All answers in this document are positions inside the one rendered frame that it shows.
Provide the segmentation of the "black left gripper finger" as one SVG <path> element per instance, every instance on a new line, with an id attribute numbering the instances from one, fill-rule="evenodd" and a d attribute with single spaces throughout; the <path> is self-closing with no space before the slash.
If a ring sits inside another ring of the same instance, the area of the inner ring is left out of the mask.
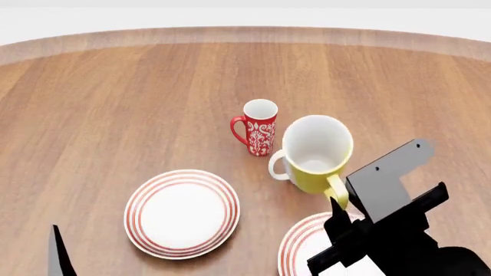
<path id="1" fill-rule="evenodd" d="M 56 225 L 51 228 L 48 254 L 48 276 L 77 276 Z"/>

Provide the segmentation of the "yellow and white mug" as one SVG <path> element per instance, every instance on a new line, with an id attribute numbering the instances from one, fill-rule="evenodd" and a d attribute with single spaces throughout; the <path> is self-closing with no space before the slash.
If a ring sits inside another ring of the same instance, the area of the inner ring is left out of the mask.
<path id="1" fill-rule="evenodd" d="M 350 130 L 338 119 L 325 115 L 297 119 L 282 137 L 287 180 L 303 192 L 335 199 L 346 209 L 349 193 L 340 174 L 353 150 Z"/>

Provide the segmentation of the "plain white mug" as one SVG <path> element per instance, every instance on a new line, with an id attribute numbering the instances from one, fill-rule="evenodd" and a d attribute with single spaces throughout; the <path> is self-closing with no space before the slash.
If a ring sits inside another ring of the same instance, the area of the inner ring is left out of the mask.
<path id="1" fill-rule="evenodd" d="M 283 174 L 278 174 L 275 172 L 275 163 L 277 163 L 279 160 L 282 161 L 283 167 L 285 169 L 285 172 Z M 268 164 L 268 170 L 269 170 L 270 176 L 273 179 L 278 180 L 278 181 L 290 181 L 291 183 L 296 185 L 295 177 L 293 176 L 292 170 L 291 170 L 291 164 L 287 160 L 286 155 L 285 155 L 285 151 L 283 149 L 280 149 L 279 151 L 277 151 L 276 153 L 274 153 L 271 156 L 271 158 L 269 160 L 269 164 Z"/>

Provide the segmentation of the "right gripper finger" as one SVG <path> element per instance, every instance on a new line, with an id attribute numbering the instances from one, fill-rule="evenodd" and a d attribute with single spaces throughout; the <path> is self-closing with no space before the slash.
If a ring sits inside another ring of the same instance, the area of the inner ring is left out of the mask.
<path id="1" fill-rule="evenodd" d="M 369 218 L 357 219 L 353 222 L 349 214 L 330 198 L 332 216 L 324 223 L 324 229 L 332 245 L 365 245 L 371 230 Z"/>
<path id="2" fill-rule="evenodd" d="M 400 178 L 434 155 L 428 140 L 411 140 L 346 176 L 350 201 L 372 222 L 379 222 L 411 203 Z"/>

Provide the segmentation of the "red white patterned mug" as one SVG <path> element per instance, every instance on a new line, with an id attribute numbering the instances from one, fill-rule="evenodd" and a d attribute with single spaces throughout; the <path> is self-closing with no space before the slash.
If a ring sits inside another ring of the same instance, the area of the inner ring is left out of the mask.
<path id="1" fill-rule="evenodd" d="M 231 119 L 230 130 L 253 156 L 267 156 L 273 150 L 277 114 L 278 107 L 271 100 L 250 100 L 243 107 L 243 115 Z M 245 137 L 235 131 L 237 122 L 244 124 Z"/>

